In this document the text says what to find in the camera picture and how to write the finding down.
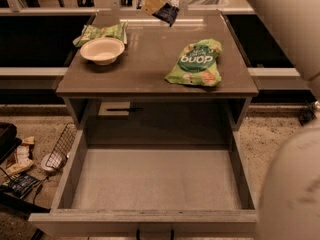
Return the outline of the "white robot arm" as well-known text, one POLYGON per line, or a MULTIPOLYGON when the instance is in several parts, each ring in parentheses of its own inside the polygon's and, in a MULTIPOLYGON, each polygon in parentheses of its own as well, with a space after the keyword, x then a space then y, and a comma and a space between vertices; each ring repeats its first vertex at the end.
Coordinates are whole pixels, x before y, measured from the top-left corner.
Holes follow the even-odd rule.
MULTIPOLYGON (((320 97, 320 0, 247 0, 314 97, 320 97)), ((256 240, 320 240, 320 123, 288 138, 270 163, 256 240)))

